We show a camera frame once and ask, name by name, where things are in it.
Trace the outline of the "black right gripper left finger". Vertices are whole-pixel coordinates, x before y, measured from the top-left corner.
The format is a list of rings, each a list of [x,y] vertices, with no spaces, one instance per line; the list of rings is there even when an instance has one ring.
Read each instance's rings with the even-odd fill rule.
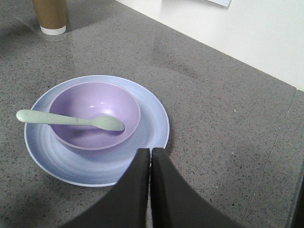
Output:
[[[150,176],[150,150],[138,149],[120,180],[96,204],[63,228],[144,228]]]

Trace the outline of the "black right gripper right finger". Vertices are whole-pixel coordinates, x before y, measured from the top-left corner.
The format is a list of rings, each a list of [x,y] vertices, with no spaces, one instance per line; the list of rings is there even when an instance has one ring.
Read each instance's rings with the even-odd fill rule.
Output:
[[[239,228],[198,195],[163,148],[152,151],[151,207],[155,228]]]

